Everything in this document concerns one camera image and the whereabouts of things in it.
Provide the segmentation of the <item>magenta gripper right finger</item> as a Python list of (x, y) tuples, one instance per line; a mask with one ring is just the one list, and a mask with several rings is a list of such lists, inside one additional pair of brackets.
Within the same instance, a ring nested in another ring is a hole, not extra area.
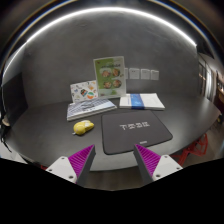
[(169, 155), (160, 156), (138, 144), (134, 146), (133, 154), (145, 185), (182, 169)]

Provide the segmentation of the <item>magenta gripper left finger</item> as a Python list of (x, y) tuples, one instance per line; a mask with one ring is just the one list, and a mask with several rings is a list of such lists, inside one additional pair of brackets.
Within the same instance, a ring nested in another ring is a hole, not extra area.
[(95, 146), (90, 145), (69, 157), (59, 157), (46, 171), (84, 186), (95, 155)]

